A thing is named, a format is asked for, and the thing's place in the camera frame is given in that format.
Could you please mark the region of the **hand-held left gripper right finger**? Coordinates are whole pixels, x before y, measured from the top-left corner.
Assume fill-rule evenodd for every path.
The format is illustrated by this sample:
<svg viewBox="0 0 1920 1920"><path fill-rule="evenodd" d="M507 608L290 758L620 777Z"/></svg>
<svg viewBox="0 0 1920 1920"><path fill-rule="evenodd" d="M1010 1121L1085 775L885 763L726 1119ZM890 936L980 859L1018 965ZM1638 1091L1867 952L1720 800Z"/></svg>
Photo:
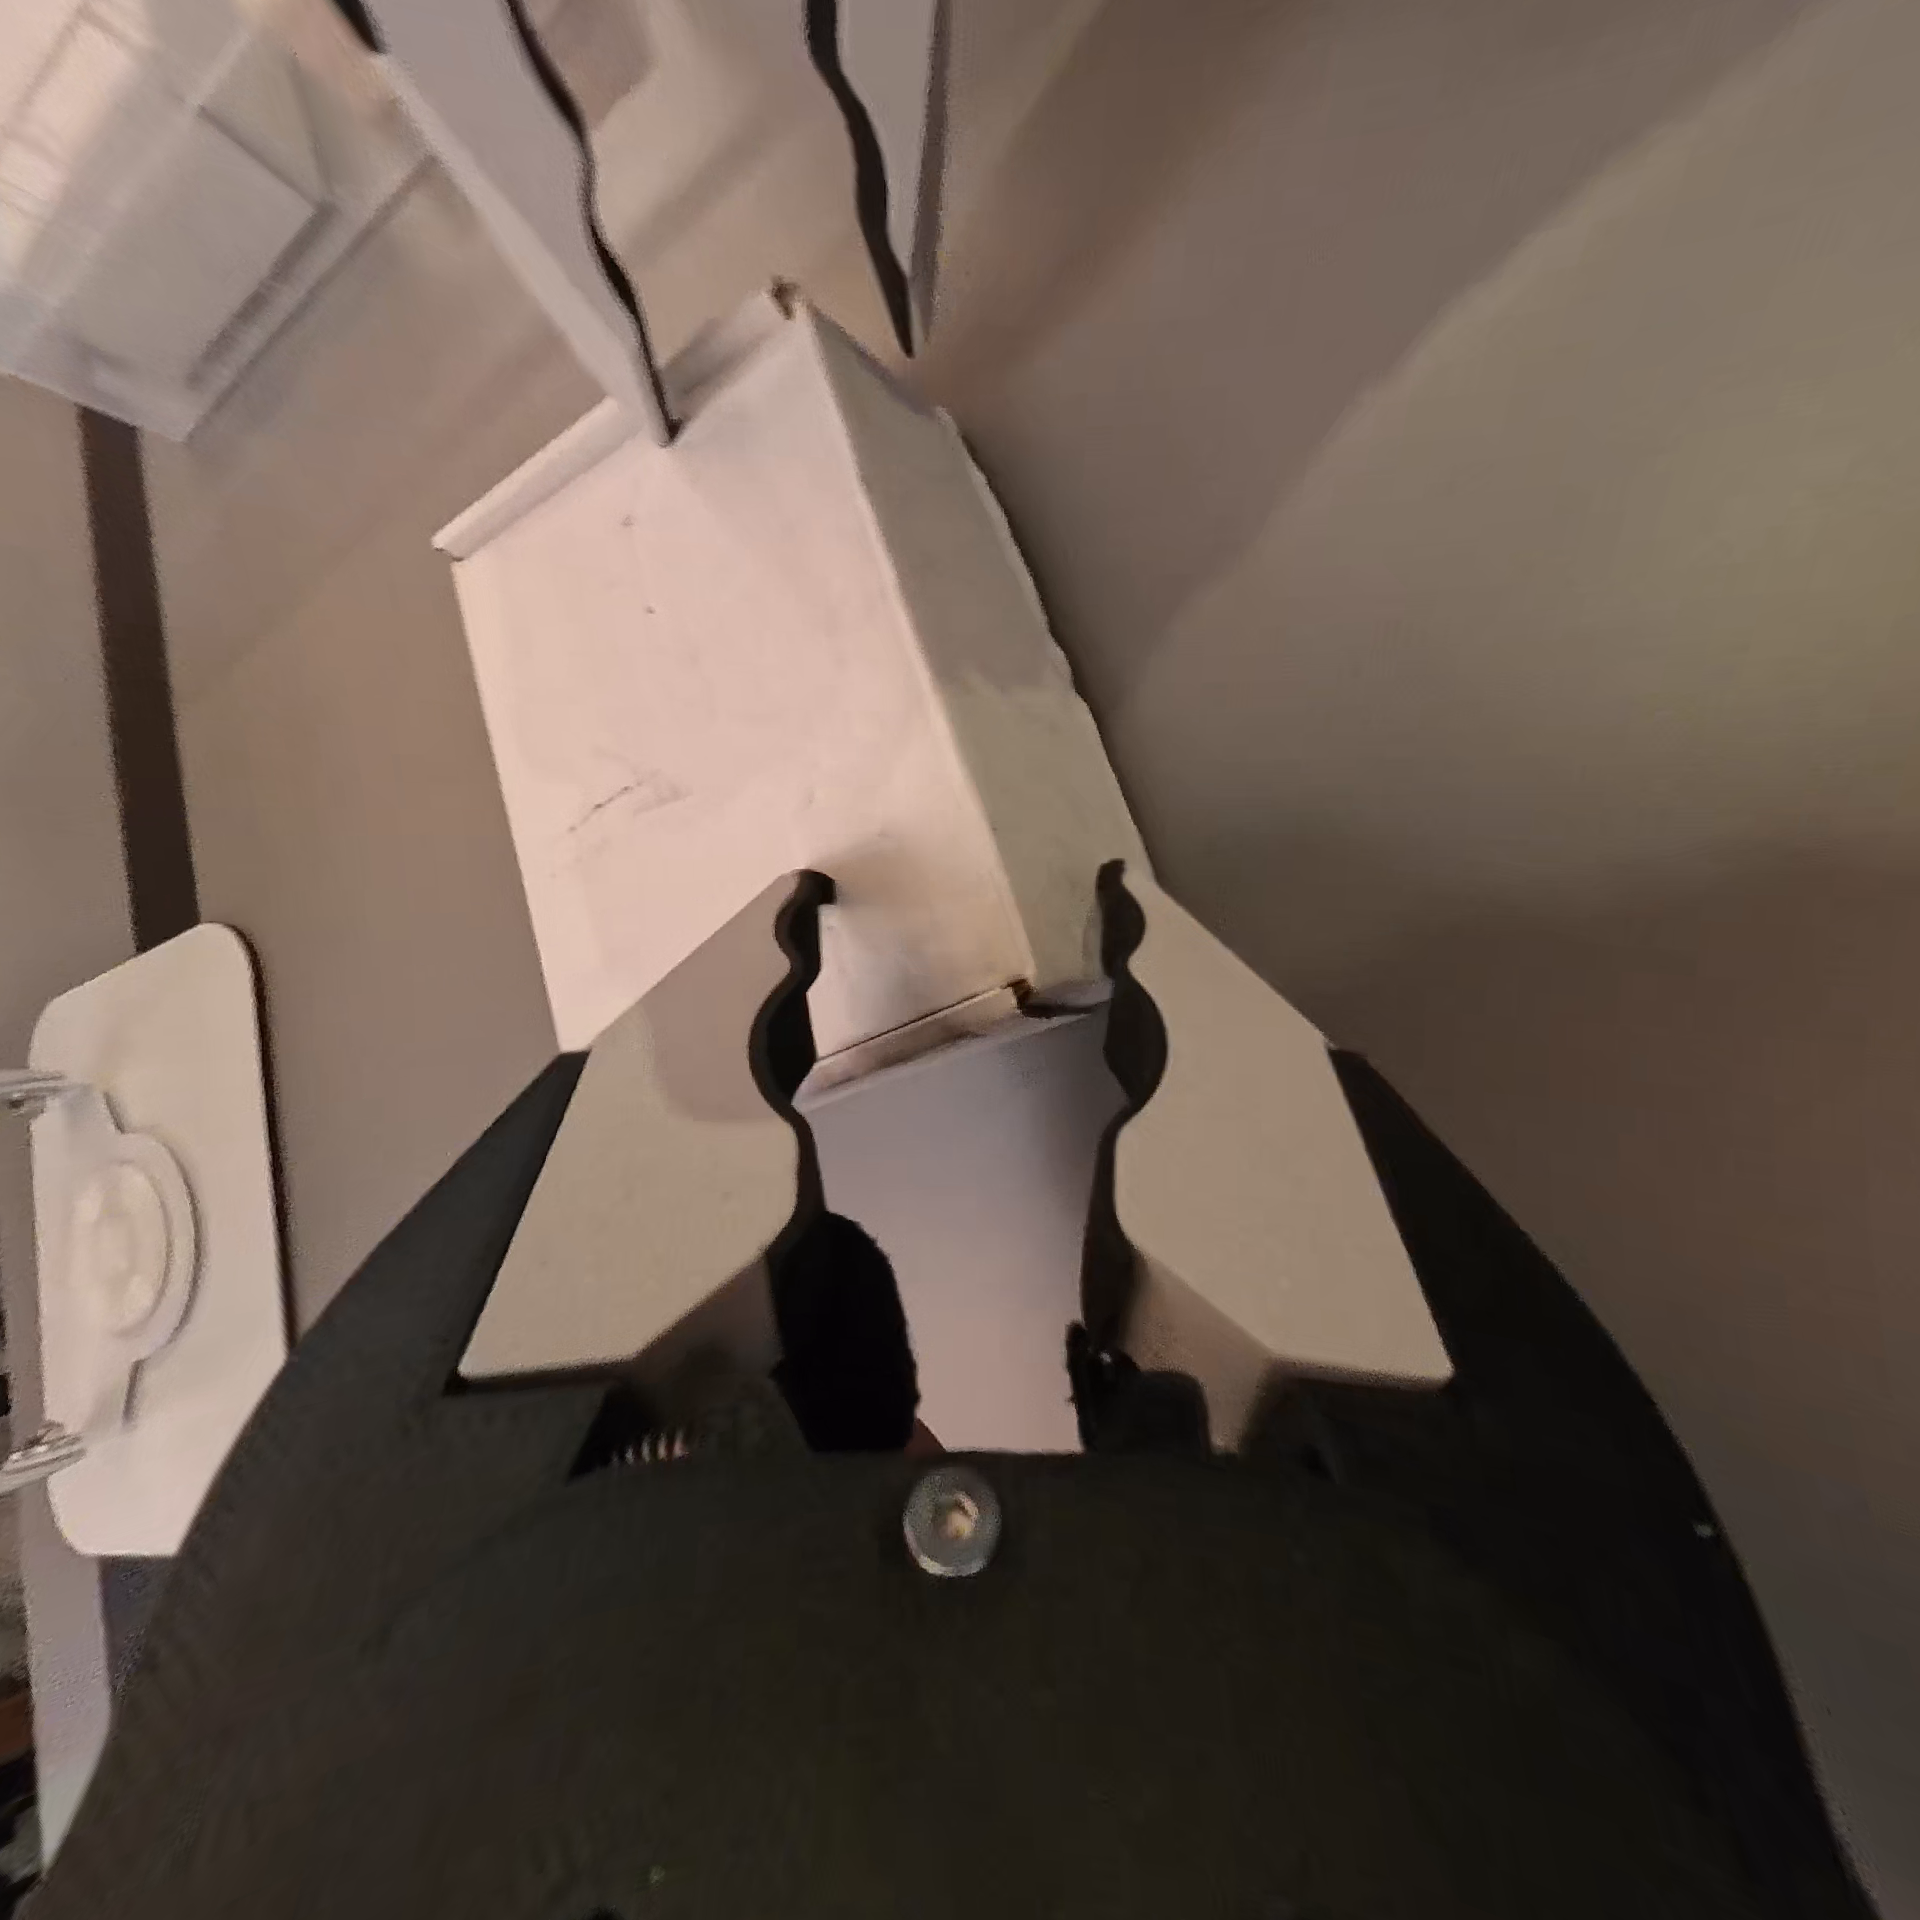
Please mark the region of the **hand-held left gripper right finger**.
<svg viewBox="0 0 1920 1920"><path fill-rule="evenodd" d="M1118 1094L1066 1368L1085 1451L1244 1451L1306 1384L1454 1362L1322 1032L1153 879L1096 879Z"/></svg>

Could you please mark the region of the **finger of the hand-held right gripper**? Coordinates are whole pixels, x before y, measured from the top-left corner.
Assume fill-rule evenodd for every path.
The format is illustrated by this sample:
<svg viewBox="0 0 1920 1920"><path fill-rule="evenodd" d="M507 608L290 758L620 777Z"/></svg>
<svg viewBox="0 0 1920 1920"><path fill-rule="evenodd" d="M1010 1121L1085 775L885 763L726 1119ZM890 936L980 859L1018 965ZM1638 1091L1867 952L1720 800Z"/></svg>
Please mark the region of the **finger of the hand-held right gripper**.
<svg viewBox="0 0 1920 1920"><path fill-rule="evenodd" d="M944 242L954 7L805 2L803 39L840 113L856 230L904 357L933 330Z"/></svg>
<svg viewBox="0 0 1920 1920"><path fill-rule="evenodd" d="M666 395L633 282L597 200L588 123L522 5L344 5L400 109L493 249L627 427L670 446Z"/></svg>

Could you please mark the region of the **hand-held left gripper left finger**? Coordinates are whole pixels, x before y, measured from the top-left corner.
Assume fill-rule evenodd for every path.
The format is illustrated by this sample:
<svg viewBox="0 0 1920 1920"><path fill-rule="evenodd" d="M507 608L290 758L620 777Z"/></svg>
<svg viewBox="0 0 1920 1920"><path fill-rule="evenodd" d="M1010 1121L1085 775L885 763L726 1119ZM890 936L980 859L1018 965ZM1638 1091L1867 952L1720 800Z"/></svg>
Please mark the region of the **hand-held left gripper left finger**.
<svg viewBox="0 0 1920 1920"><path fill-rule="evenodd" d="M797 1094L833 901L827 877L782 877L588 1048L462 1384L780 1366L782 1271L825 1215Z"/></svg>

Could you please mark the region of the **clear plastic bin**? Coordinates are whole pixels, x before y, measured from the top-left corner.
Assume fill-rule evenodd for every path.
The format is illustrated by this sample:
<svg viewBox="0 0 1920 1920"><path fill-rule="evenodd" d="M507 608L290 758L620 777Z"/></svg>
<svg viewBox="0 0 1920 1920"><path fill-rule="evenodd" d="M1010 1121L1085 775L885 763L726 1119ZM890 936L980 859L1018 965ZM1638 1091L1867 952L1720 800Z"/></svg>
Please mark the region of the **clear plastic bin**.
<svg viewBox="0 0 1920 1920"><path fill-rule="evenodd" d="M636 5L522 7L590 134ZM5 2L5 370L185 441L427 163L344 5Z"/></svg>

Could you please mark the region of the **white cardboard box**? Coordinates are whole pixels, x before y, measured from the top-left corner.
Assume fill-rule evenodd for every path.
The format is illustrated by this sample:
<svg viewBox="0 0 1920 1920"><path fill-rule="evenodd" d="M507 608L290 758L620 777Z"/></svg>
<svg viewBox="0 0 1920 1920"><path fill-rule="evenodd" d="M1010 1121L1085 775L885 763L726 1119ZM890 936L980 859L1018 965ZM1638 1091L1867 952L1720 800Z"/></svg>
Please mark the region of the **white cardboard box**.
<svg viewBox="0 0 1920 1920"><path fill-rule="evenodd" d="M606 400L437 538L560 1048L797 872L835 888L810 1078L1107 1001L1097 873L1146 849L957 427L792 294L667 394L670 446ZM825 1191L777 1323L817 1450L912 1434L894 1271Z"/></svg>

